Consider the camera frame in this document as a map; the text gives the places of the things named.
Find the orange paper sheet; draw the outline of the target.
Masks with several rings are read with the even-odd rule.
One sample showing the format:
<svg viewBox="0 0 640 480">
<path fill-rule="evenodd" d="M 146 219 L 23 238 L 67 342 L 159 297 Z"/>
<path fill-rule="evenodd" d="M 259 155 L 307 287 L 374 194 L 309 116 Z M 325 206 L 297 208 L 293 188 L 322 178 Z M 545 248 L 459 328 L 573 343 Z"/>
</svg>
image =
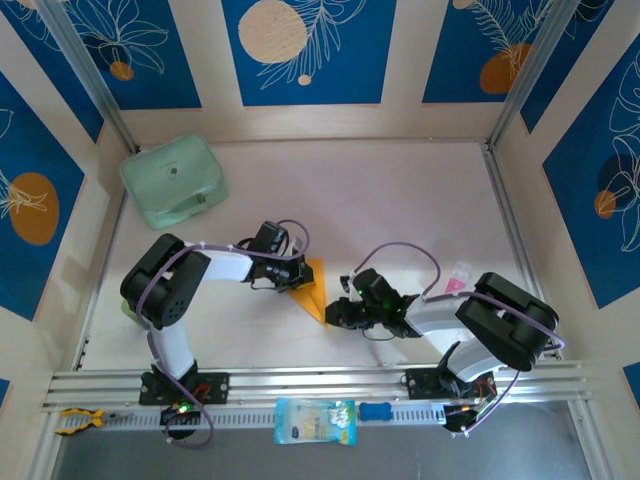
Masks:
<svg viewBox="0 0 640 480">
<path fill-rule="evenodd" d="M 322 258 L 311 258 L 307 261 L 307 265 L 314 272 L 314 281 L 289 291 L 289 296 L 322 326 L 327 326 L 324 260 Z"/>
</svg>

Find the small pink bottle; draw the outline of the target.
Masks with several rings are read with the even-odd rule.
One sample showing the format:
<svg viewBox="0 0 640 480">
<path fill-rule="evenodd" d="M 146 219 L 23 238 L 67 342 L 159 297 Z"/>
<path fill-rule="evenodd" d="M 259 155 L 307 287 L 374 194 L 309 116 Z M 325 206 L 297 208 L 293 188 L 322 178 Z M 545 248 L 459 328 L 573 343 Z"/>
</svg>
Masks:
<svg viewBox="0 0 640 480">
<path fill-rule="evenodd" d="M 471 279 L 472 266 L 464 261 L 457 261 L 452 269 L 445 292 L 453 293 L 463 290 Z"/>
</svg>

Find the wet wipes pack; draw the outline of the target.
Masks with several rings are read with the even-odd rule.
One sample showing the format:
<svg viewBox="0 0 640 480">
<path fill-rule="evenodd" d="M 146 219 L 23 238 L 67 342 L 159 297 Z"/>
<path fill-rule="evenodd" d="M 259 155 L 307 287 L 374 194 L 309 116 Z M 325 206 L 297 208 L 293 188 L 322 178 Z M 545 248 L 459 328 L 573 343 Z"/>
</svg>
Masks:
<svg viewBox="0 0 640 480">
<path fill-rule="evenodd" d="M 274 443 L 357 443 L 356 404 L 353 400 L 278 398 Z"/>
</svg>

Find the mint green zip pouch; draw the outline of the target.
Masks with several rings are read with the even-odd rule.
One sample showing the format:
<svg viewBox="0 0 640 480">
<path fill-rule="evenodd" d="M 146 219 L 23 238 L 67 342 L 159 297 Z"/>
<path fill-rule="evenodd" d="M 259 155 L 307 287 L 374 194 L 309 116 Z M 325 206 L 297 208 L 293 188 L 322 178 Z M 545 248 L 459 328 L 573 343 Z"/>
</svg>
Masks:
<svg viewBox="0 0 640 480">
<path fill-rule="evenodd" d="M 154 230 L 206 211 L 229 195 L 222 167 L 199 134 L 141 152 L 124 161 L 119 171 L 144 221 Z"/>
</svg>

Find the wide aluminium rail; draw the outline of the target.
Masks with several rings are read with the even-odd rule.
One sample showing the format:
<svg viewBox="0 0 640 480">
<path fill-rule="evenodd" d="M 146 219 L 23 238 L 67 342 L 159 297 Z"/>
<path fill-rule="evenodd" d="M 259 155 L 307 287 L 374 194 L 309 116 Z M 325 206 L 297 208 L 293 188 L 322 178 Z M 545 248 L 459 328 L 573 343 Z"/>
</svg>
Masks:
<svg viewBox="0 0 640 480">
<path fill-rule="evenodd" d="M 405 374 L 427 364 L 202 369 L 226 373 L 227 405 L 266 406 L 278 397 L 350 398 L 357 401 L 402 402 L 409 399 Z M 56 372 L 46 390 L 46 412 L 69 407 L 140 410 L 140 370 L 81 370 Z M 588 400 L 593 397 L 591 375 L 579 361 L 543 359 L 519 375 L 506 397 L 513 402 Z"/>
</svg>

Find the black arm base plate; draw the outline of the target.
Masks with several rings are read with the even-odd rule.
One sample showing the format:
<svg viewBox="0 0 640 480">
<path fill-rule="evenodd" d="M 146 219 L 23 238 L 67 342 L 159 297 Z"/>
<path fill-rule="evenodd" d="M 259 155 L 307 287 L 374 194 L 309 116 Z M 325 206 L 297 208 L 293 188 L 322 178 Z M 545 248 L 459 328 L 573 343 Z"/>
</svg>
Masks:
<svg viewBox="0 0 640 480">
<path fill-rule="evenodd" d="M 180 384 L 203 405 L 227 403 L 230 375 L 222 373 L 189 373 Z M 141 376 L 142 386 L 138 403 L 143 406 L 169 406 L 187 397 L 162 373 L 145 372 Z"/>
<path fill-rule="evenodd" d="M 403 385 L 412 400 L 482 400 L 497 396 L 491 373 L 464 382 L 446 370 L 412 368 L 405 371 Z"/>
</svg>

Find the yellow handled pliers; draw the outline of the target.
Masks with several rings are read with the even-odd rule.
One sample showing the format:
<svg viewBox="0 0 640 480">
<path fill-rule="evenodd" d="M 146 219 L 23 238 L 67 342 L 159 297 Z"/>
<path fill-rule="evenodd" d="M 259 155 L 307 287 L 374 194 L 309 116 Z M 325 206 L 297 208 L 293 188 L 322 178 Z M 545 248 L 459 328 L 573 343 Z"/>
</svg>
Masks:
<svg viewBox="0 0 640 480">
<path fill-rule="evenodd" d="M 127 419 L 132 416 L 132 413 L 72 407 L 62 410 L 59 415 L 62 418 L 72 418 L 75 421 L 72 427 L 58 428 L 55 430 L 55 434 L 65 437 L 73 436 L 92 428 L 102 428 L 114 422 Z"/>
</svg>

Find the aluminium frame post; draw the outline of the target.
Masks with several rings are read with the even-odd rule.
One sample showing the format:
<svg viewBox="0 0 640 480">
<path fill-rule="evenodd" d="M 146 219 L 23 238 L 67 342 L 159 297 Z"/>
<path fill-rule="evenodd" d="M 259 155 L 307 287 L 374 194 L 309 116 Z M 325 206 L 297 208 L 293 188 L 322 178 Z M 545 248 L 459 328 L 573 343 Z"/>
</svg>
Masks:
<svg viewBox="0 0 640 480">
<path fill-rule="evenodd" d="M 74 27 L 64 6 L 57 0 L 34 0 L 36 9 L 102 118 L 130 154 L 139 152 L 119 106 Z"/>
<path fill-rule="evenodd" d="M 551 11 L 542 23 L 487 138 L 486 144 L 491 153 L 496 153 L 511 123 L 530 96 L 579 3 L 580 0 L 554 0 L 552 2 Z"/>
</svg>

